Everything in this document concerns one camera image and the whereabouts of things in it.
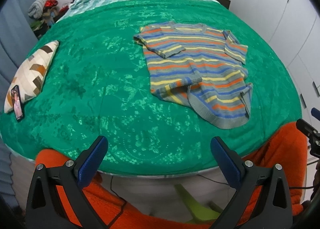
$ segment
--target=green bedspread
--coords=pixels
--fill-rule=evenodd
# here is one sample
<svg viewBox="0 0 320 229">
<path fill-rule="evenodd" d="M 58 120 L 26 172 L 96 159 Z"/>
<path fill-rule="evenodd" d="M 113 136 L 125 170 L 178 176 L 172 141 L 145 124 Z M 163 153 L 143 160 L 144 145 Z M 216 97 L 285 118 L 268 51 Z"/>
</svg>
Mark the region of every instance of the green bedspread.
<svg viewBox="0 0 320 229">
<path fill-rule="evenodd" d="M 139 27 L 154 22 L 204 23 L 228 29 L 249 46 L 246 82 L 254 84 L 246 125 L 221 130 L 191 108 L 150 93 Z M 283 124 L 301 117 L 284 65 L 260 36 L 223 6 L 197 0 L 130 0 L 55 24 L 33 49 L 59 40 L 42 93 L 25 118 L 2 114 L 3 141 L 34 159 L 53 148 L 75 159 L 98 135 L 109 141 L 100 170 L 122 175 L 169 175 L 216 166 L 210 140 L 220 136 L 238 154 L 258 149 Z"/>
</svg>

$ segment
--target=striped sweater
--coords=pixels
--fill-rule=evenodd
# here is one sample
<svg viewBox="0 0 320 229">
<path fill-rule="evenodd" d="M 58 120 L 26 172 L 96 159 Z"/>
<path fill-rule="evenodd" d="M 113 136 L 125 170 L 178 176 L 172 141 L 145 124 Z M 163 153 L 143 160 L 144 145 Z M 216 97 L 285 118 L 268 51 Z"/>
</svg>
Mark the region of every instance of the striped sweater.
<svg viewBox="0 0 320 229">
<path fill-rule="evenodd" d="M 153 95 L 191 107 L 221 129 L 247 123 L 253 87 L 244 82 L 247 46 L 230 31 L 165 22 L 141 28 L 134 40 L 143 46 Z"/>
</svg>

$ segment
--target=yellow stripe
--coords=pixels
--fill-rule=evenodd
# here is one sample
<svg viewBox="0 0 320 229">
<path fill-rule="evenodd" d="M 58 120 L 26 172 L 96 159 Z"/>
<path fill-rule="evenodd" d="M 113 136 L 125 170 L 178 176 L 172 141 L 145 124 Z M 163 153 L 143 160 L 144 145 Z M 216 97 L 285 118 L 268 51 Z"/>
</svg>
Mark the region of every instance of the yellow stripe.
<svg viewBox="0 0 320 229">
<path fill-rule="evenodd" d="M 229 51 L 227 47 L 224 48 L 228 53 L 232 54 L 233 56 L 239 57 L 240 59 L 242 59 L 243 61 L 245 61 L 245 59 L 243 57 L 241 57 L 241 55 L 238 54 L 234 54 L 233 52 Z"/>
<path fill-rule="evenodd" d="M 212 49 L 212 48 L 209 48 L 209 47 L 185 47 L 185 48 L 188 49 L 188 50 L 204 49 L 204 50 L 211 50 L 211 51 L 217 51 L 217 52 L 223 52 L 224 53 L 224 50 L 222 50 L 222 49 Z"/>
<path fill-rule="evenodd" d="M 232 72 L 228 75 L 226 75 L 225 77 L 203 77 L 202 80 L 210 80 L 210 81 L 224 81 L 224 80 L 227 80 L 228 78 L 236 75 L 236 74 L 239 74 L 241 73 L 240 70 L 237 70 L 235 72 Z"/>
<path fill-rule="evenodd" d="M 154 25 L 152 25 L 151 27 L 155 27 L 155 28 L 165 28 L 165 29 L 171 28 L 171 26 L 154 26 Z"/>
<path fill-rule="evenodd" d="M 173 99 L 176 103 L 182 105 L 181 100 L 180 100 L 179 98 L 177 98 L 174 94 L 171 93 L 170 86 L 169 86 L 169 85 L 166 85 L 166 86 L 164 86 L 164 87 L 165 87 L 165 89 L 167 90 L 167 94 L 168 94 L 170 97 L 172 97 L 172 99 Z"/>
<path fill-rule="evenodd" d="M 190 30 L 190 31 L 202 30 L 201 28 L 183 28 L 183 27 L 176 27 L 176 29 L 178 29 L 178 30 Z"/>
<path fill-rule="evenodd" d="M 206 99 L 205 101 L 206 101 L 206 103 L 209 103 L 209 102 L 211 102 L 212 100 L 214 100 L 214 99 L 217 99 L 218 101 L 220 101 L 220 102 L 222 102 L 222 103 L 233 103 L 233 102 L 235 102 L 235 101 L 238 101 L 238 100 L 240 100 L 240 98 L 239 97 L 234 97 L 233 99 L 219 99 L 216 95 L 215 96 L 212 96 L 212 97 L 209 97 L 208 99 Z"/>
<path fill-rule="evenodd" d="M 173 47 L 173 48 L 171 48 L 171 49 L 169 49 L 169 50 L 162 51 L 162 53 L 167 53 L 167 52 L 173 51 L 173 50 L 178 49 L 178 48 L 181 48 L 181 47 L 182 47 L 181 45 L 178 45 L 178 46 L 175 46 L 175 47 Z"/>
<path fill-rule="evenodd" d="M 150 82 L 150 85 L 171 84 L 171 83 L 177 82 L 179 80 L 181 80 L 181 79 L 178 78 L 178 79 L 171 79 L 171 80 L 162 80 L 162 81 L 158 81 L 158 82 Z"/>
<path fill-rule="evenodd" d="M 158 41 L 163 41 L 163 40 L 167 40 L 167 39 L 201 39 L 201 40 L 211 40 L 211 41 L 216 41 L 216 42 L 224 42 L 223 40 L 217 40 L 217 39 L 212 39 L 212 38 L 208 38 L 208 37 L 197 37 L 197 36 L 165 36 L 162 38 L 158 38 L 158 39 L 152 39 L 152 40 L 146 40 L 147 42 L 158 42 Z"/>
<path fill-rule="evenodd" d="M 201 62 L 201 61 L 219 61 L 218 59 L 205 59 L 205 58 L 201 58 L 201 59 L 193 59 L 193 58 L 184 58 L 181 60 L 172 60 L 172 59 L 164 59 L 161 61 L 150 61 L 147 64 L 162 64 L 162 63 L 166 63 L 166 62 L 172 62 L 172 63 L 183 63 L 186 62 L 188 60 L 194 61 L 194 62 Z"/>
<path fill-rule="evenodd" d="M 212 29 L 212 28 L 209 28 L 209 27 L 207 27 L 207 30 L 212 30 L 212 31 L 216 31 L 216 32 L 223 32 L 222 30 Z"/>
</svg>

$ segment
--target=blue gripper pad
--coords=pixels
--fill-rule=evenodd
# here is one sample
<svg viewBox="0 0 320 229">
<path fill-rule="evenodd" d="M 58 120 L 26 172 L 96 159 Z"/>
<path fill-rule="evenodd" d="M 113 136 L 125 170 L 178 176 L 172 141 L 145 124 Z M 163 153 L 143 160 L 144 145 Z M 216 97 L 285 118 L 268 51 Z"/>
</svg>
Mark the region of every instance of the blue gripper pad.
<svg viewBox="0 0 320 229">
<path fill-rule="evenodd" d="M 317 108 L 311 109 L 311 115 L 320 121 L 320 111 Z"/>
<path fill-rule="evenodd" d="M 84 150 L 76 159 L 75 176 L 80 189 L 89 186 L 107 151 L 108 140 L 100 135 L 89 149 Z"/>
<path fill-rule="evenodd" d="M 222 141 L 224 146 L 227 148 L 224 149 L 219 140 L 222 141 L 220 137 L 212 138 L 210 145 L 211 153 L 217 161 L 219 168 L 221 169 L 230 187 L 238 190 L 241 188 L 241 171 L 238 169 L 237 165 L 233 162 L 227 152 L 231 152 L 231 150 Z"/>
</svg>

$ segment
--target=patterned cushion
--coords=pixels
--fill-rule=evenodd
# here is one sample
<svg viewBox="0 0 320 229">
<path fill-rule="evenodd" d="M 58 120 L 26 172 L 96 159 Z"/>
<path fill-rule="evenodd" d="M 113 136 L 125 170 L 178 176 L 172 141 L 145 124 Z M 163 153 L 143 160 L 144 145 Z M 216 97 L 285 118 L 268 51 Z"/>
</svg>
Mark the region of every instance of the patterned cushion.
<svg viewBox="0 0 320 229">
<path fill-rule="evenodd" d="M 22 62 L 8 89 L 4 102 L 5 113 L 13 110 L 10 91 L 15 85 L 19 86 L 22 104 L 40 94 L 58 45 L 58 41 L 49 42 Z"/>
</svg>

